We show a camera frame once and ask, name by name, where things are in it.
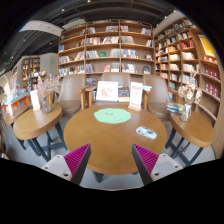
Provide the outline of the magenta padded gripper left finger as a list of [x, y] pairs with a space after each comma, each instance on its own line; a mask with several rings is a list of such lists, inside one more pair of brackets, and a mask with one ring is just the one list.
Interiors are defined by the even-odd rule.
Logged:
[[86, 144], [65, 156], [54, 156], [42, 169], [79, 185], [82, 181], [90, 155], [91, 145]]

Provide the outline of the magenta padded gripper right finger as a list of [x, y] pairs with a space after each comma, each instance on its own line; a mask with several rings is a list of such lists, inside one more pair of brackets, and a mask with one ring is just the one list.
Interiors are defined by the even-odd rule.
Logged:
[[132, 145], [132, 156], [143, 185], [148, 185], [182, 169], [182, 166], [167, 154], [157, 155], [137, 144]]

